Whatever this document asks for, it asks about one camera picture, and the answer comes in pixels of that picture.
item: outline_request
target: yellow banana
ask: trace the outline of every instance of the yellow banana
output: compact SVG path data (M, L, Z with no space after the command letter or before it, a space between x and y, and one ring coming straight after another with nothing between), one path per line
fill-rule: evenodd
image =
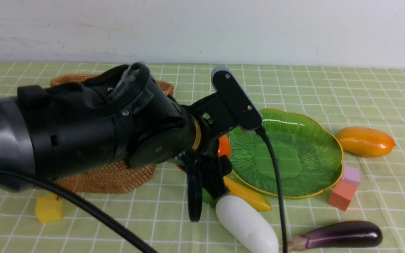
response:
M256 211L265 212L272 209L270 202L264 197L264 195L260 194L259 192L243 186L227 176L224 177L224 181L226 187L230 191L229 195L234 195L242 198Z

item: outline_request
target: orange block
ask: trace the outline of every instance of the orange block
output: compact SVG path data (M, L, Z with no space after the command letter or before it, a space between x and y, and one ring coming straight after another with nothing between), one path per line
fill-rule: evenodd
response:
M357 191L355 186L341 180L334 187L328 203L342 211L346 211L351 200L354 198L355 191Z

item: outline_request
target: pink block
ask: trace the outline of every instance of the pink block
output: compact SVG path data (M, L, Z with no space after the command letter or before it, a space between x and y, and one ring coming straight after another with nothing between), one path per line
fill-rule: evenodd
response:
M345 165L342 180L349 183L352 186L355 186L356 188L359 187L360 184L359 169Z

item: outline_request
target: green plate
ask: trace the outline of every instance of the green plate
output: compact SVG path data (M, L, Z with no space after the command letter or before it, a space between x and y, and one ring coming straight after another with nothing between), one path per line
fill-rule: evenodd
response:
M283 196L312 197L333 187L343 174L343 149L315 120L278 109L262 109L266 133L278 159ZM257 134L228 133L233 174L249 187L277 196L270 153Z

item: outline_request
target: white wall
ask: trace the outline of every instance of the white wall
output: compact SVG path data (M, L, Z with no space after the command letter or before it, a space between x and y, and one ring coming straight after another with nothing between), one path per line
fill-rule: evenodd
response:
M405 0L0 0L0 61L405 67Z

